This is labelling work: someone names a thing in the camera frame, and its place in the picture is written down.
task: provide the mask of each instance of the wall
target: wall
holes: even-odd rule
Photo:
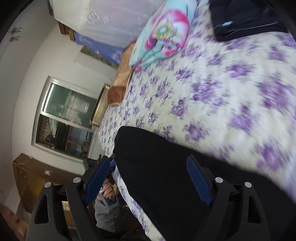
[[[84,173],[81,162],[57,157],[31,146],[36,108],[48,75],[92,90],[98,96],[104,83],[111,83],[110,79],[114,77],[115,71],[100,74],[94,70],[93,64],[92,68],[88,68],[73,61],[79,55],[80,49],[81,46],[71,42],[68,36],[61,35],[58,25],[42,43],[26,73],[15,106],[12,128],[13,158],[25,153],[51,166],[73,173]],[[103,70],[103,63],[90,57],[88,60],[94,61],[98,69]]]
[[[12,171],[12,123],[15,104],[27,69],[38,48],[56,25],[44,0],[34,0],[15,20],[0,44],[0,201],[5,201],[15,183]],[[22,27],[17,42],[9,42],[14,27]],[[11,198],[12,206],[18,205]]]

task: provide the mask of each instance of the orange fabric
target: orange fabric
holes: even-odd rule
[[[124,99],[129,80],[133,76],[133,69],[128,64],[134,46],[135,42],[131,43],[121,55],[115,79],[108,91],[108,106],[119,105]]]

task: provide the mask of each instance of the silver screw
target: silver screw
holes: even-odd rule
[[[81,178],[80,177],[76,177],[73,179],[73,182],[74,183],[79,183],[81,181]]]
[[[217,178],[215,178],[215,181],[216,181],[217,183],[222,183],[222,182],[223,182],[223,179],[220,178],[220,177],[217,177]]]
[[[249,182],[246,182],[244,185],[245,185],[247,188],[251,188],[251,187],[252,187],[252,184],[249,183]]]
[[[51,182],[47,182],[44,184],[44,187],[49,188],[51,185],[52,185]]]

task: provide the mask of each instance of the black pants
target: black pants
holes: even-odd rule
[[[194,155],[202,167],[228,183],[251,182],[263,206],[271,240],[296,240],[293,229],[296,205],[261,175],[240,170],[134,127],[119,129],[114,153],[129,194],[167,241],[192,240],[208,211],[187,173],[189,155]]]

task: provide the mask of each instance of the white bed sheet with purple flowers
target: white bed sheet with purple flowers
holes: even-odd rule
[[[187,47],[135,72],[121,106],[99,130],[107,155],[121,126],[136,126],[273,180],[296,201],[296,42],[262,33],[216,42],[207,0],[193,19]],[[128,194],[120,192],[147,236],[164,240]]]

